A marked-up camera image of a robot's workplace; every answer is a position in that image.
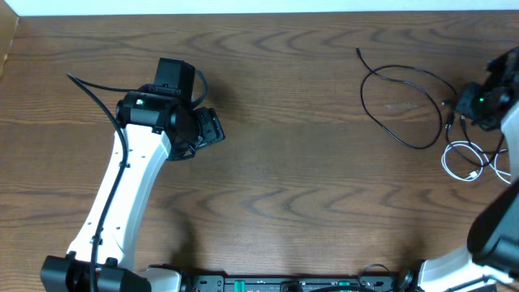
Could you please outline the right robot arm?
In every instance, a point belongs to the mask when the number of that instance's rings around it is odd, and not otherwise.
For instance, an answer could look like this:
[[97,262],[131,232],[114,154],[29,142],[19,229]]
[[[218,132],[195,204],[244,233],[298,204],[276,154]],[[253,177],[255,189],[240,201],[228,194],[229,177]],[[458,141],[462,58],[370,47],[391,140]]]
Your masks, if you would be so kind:
[[518,49],[491,60],[487,78],[468,83],[453,113],[483,131],[499,131],[492,153],[480,154],[506,188],[474,220],[465,245],[424,260],[397,281],[397,291],[518,289]]

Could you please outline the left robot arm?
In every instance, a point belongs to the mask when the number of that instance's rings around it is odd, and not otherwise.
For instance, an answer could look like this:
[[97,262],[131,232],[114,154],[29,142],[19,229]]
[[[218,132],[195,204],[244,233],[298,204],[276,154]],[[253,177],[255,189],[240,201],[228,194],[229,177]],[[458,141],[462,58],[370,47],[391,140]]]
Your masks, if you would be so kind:
[[225,138],[214,109],[192,97],[202,72],[161,58],[155,79],[124,98],[111,113],[114,146],[86,221],[63,257],[47,256],[41,282],[47,291],[182,291],[180,272],[166,265],[134,273],[140,223],[152,186],[166,161],[191,159]]

